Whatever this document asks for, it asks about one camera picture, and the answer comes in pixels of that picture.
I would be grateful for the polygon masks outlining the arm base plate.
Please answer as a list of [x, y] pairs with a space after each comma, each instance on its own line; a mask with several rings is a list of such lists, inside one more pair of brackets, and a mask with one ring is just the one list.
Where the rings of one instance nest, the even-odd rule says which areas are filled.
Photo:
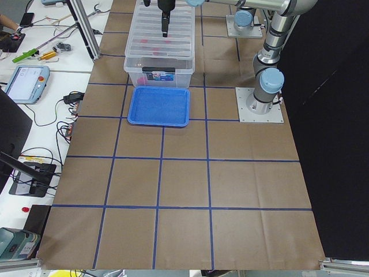
[[254, 97], [254, 88], [236, 87], [239, 122], [284, 123], [280, 100], [277, 96], [270, 103], [261, 103]]
[[254, 16], [254, 21], [246, 27], [239, 27], [234, 23], [234, 15], [226, 15], [227, 35], [229, 38], [262, 39], [263, 34], [258, 16]]

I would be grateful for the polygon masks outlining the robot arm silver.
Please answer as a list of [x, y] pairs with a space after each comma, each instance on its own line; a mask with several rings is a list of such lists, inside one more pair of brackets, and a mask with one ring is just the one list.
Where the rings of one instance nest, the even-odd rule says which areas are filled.
[[247, 100], [247, 108], [254, 114], [267, 114], [274, 97], [281, 91], [284, 75], [276, 67], [280, 53], [296, 17], [311, 10], [316, 1], [238, 1], [236, 6], [274, 11], [266, 28], [263, 47], [253, 59], [255, 89]]
[[[161, 32], [164, 38], [168, 36], [170, 15], [175, 9], [176, 1], [156, 1], [161, 10]], [[262, 24], [255, 22], [256, 8], [245, 6], [244, 1], [235, 4], [237, 11], [234, 15], [226, 15], [227, 35], [230, 38], [262, 39]]]

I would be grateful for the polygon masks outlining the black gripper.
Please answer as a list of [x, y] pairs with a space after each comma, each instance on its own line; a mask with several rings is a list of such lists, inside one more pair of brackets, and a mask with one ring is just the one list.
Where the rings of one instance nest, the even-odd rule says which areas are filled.
[[[144, 0], [146, 7], [150, 6], [151, 0]], [[175, 0], [157, 0], [157, 6], [162, 11], [161, 31], [164, 38], [168, 37], [171, 11], [175, 9]]]

